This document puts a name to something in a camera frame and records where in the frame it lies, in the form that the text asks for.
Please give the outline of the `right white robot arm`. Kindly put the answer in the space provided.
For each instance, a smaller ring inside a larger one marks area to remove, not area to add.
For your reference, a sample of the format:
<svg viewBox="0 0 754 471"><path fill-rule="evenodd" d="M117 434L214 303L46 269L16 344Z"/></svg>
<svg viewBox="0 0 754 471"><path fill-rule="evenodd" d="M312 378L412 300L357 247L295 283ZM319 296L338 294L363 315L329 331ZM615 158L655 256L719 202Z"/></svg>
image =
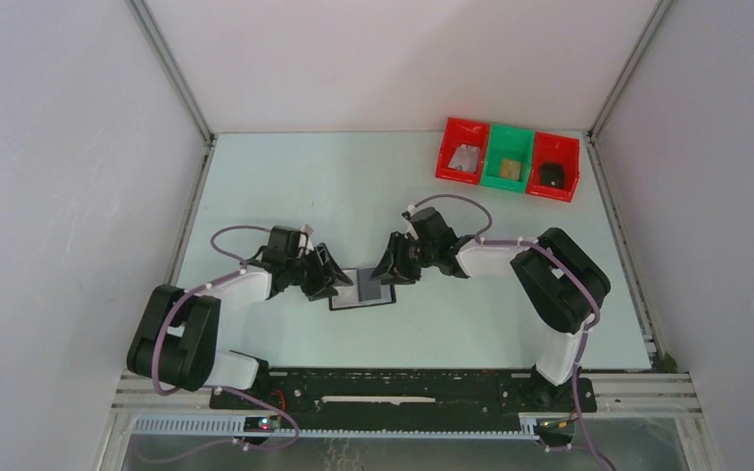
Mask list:
<svg viewBox="0 0 754 471"><path fill-rule="evenodd" d="M515 276L546 326L531 385L535 403L556 410L571 396L583 340L601 319L612 286L605 272L561 228L535 239L490 240L457 235L433 207L404 213L372 272L382 285L413 285L425 268L459 279Z"/></svg>

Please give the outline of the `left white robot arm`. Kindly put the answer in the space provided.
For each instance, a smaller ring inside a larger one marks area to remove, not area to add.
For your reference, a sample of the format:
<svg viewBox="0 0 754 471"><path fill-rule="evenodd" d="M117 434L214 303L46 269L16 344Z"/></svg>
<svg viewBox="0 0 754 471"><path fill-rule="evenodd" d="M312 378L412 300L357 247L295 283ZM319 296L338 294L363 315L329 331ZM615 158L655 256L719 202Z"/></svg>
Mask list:
<svg viewBox="0 0 754 471"><path fill-rule="evenodd" d="M195 288L160 285L150 295L127 354L129 372L148 378L155 391L233 389L247 408L259 408L271 395L259 375L263 362L218 345L222 316L298 287L310 301L331 298L353 282L328 247L314 243L312 231L275 226L256 253L235 255L237 268Z"/></svg>

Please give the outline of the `black leather card holder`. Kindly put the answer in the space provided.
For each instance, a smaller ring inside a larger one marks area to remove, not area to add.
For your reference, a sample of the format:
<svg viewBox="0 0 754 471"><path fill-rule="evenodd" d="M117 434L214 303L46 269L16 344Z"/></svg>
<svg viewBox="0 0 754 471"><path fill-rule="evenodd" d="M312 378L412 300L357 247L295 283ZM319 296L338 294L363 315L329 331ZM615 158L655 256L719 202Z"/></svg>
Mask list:
<svg viewBox="0 0 754 471"><path fill-rule="evenodd" d="M372 280L373 271L373 267L344 269L343 273L351 279L352 285L336 287L338 293L329 299L329 310L342 311L396 303L395 287Z"/></svg>

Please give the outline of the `thin white credit card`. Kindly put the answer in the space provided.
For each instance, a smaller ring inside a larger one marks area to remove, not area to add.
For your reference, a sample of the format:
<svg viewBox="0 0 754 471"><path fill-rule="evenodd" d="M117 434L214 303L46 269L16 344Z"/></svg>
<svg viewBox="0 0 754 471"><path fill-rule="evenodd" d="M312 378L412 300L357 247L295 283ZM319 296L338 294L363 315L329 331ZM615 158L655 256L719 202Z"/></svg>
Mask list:
<svg viewBox="0 0 754 471"><path fill-rule="evenodd" d="M473 165L472 153L465 146L458 147L449 162L450 169L459 171L459 172L465 172L465 173L473 172L472 165Z"/></svg>

